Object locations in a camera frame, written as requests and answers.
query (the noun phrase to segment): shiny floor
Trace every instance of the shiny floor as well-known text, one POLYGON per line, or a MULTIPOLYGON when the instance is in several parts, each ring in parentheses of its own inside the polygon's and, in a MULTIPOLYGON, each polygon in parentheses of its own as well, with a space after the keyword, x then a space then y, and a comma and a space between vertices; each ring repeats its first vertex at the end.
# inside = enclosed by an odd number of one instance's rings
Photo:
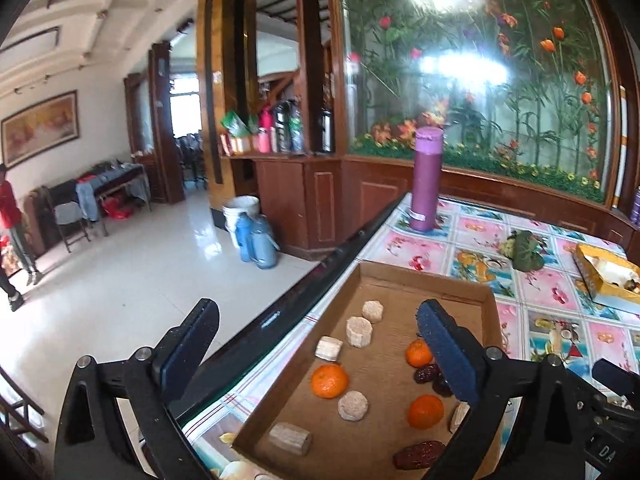
MULTIPOLYGON (((26 286, 23 271, 12 277, 26 298, 17 312, 0 291, 0 365, 46 412, 50 444, 38 448, 49 464, 80 356, 128 358, 155 346, 200 298, 211 298, 221 323, 209 356, 314 265, 287 255, 271 270, 242 262, 229 234, 213 227, 203 190, 188 189, 186 202, 155 205, 107 226, 109 237, 94 230, 91 243, 74 244, 72 254, 58 246, 42 256, 38 266, 46 276, 36 287, 26 286)), ((0 392, 11 398, 6 385, 0 392)), ((135 418, 126 402, 121 408, 133 436, 135 418)))

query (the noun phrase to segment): picture frame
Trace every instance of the picture frame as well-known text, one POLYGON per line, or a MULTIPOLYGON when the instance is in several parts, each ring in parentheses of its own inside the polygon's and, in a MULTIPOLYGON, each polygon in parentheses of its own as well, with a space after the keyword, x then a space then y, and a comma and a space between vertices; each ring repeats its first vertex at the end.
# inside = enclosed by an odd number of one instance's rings
POLYGON ((80 137, 78 91, 30 105, 2 119, 2 161, 7 168, 80 137))

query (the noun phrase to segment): blue thermos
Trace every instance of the blue thermos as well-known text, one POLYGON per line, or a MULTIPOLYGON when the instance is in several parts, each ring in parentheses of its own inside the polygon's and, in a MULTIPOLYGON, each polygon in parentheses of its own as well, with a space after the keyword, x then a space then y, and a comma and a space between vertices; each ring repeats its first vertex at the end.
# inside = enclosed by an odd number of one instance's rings
POLYGON ((265 215, 258 215, 251 231, 253 260, 261 269, 271 269, 278 263, 280 247, 273 239, 273 231, 265 215))
POLYGON ((240 247, 240 259, 244 262, 251 262, 255 259, 254 244, 251 231, 254 228, 254 221, 247 213, 240 213, 236 222, 236 240, 240 247))

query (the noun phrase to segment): glass partition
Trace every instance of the glass partition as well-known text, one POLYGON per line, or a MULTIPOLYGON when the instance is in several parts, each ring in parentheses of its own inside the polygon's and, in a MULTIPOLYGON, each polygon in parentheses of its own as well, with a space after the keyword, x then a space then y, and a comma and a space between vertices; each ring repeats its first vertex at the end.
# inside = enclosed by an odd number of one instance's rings
POLYGON ((351 152, 444 163, 603 201, 610 95, 588 0, 342 0, 351 152))

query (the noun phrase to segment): person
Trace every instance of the person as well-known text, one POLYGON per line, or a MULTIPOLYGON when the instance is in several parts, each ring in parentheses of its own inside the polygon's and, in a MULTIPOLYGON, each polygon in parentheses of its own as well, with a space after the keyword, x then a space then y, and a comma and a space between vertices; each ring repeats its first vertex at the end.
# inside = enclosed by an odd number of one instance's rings
POLYGON ((15 312, 18 310, 22 304, 24 303, 24 298, 20 292, 16 290, 16 288, 11 284, 9 278, 7 277, 4 269, 0 267, 0 288, 4 290, 9 297, 9 308, 11 312, 15 312))
POLYGON ((42 279, 42 273, 36 267, 36 259, 24 235, 22 212, 15 203, 14 190, 6 179, 6 166, 0 164, 0 225, 9 230, 9 238, 22 268, 27 271, 27 285, 36 285, 42 279))

